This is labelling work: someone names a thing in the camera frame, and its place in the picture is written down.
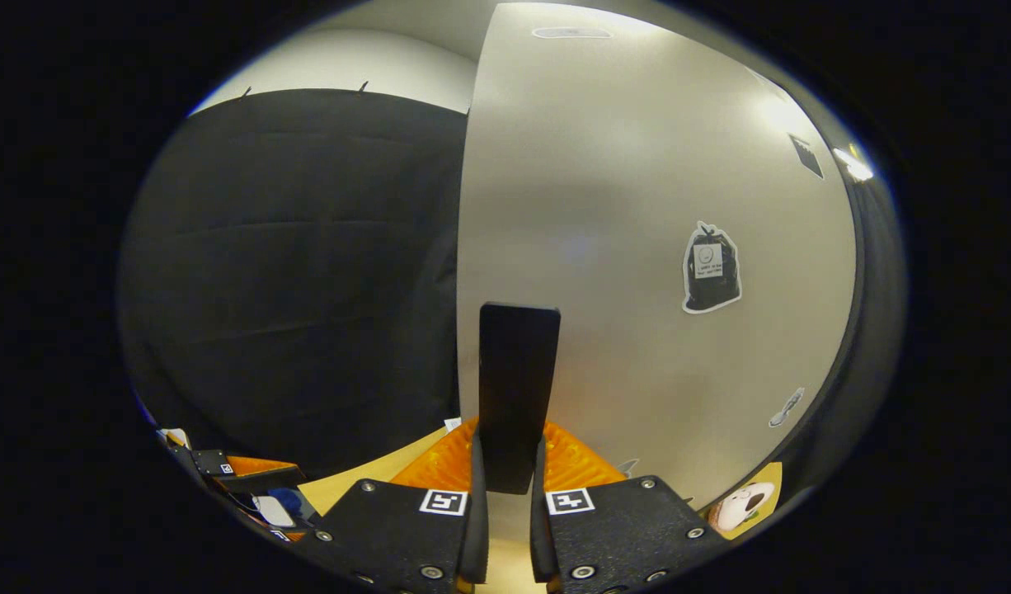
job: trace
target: screw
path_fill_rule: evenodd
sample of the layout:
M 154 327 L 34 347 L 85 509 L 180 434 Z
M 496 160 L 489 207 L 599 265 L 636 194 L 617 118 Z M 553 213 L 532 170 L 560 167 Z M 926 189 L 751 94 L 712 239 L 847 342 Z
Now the screw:
M 422 575 L 429 579 L 439 579 L 443 578 L 443 570 L 433 567 L 433 565 L 427 565 L 427 567 L 422 568 Z
M 572 578 L 574 579 L 586 579 L 591 578 L 593 574 L 598 571 L 593 569 L 590 565 L 580 565 L 572 570 Z

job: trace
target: black curtain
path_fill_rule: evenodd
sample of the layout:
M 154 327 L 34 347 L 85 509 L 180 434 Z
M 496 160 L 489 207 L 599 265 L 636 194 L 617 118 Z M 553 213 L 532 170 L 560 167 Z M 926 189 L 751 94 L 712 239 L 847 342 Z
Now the black curtain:
M 465 121 L 326 89 L 189 117 L 120 259 L 125 362 L 156 421 L 318 478 L 457 416 Z

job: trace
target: yellow sign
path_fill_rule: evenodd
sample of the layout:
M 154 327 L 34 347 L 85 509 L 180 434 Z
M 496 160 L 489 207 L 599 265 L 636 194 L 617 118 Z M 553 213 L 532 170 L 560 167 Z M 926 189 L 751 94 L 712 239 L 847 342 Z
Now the yellow sign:
M 743 488 L 714 504 L 707 512 L 707 523 L 729 540 L 750 530 L 776 509 L 780 475 L 779 462 L 766 464 Z

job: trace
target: cartoon face sticker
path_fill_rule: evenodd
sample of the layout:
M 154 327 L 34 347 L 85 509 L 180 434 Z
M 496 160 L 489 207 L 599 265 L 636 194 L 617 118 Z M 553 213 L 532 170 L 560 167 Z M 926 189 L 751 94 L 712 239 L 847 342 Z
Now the cartoon face sticker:
M 714 505 L 707 515 L 707 523 L 719 531 L 736 529 L 758 513 L 758 508 L 769 501 L 773 489 L 772 483 L 751 483 L 735 490 L 731 496 Z

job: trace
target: bolt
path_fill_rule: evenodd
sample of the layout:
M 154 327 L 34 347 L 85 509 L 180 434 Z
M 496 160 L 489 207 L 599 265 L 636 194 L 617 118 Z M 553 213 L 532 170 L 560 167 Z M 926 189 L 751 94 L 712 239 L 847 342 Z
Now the bolt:
M 580 565 L 572 570 L 572 578 L 574 579 L 586 579 L 591 578 L 593 574 L 598 571 L 593 569 L 590 565 Z
M 427 567 L 422 568 L 422 575 L 429 579 L 439 579 L 443 578 L 443 570 L 433 567 L 433 565 L 427 565 Z

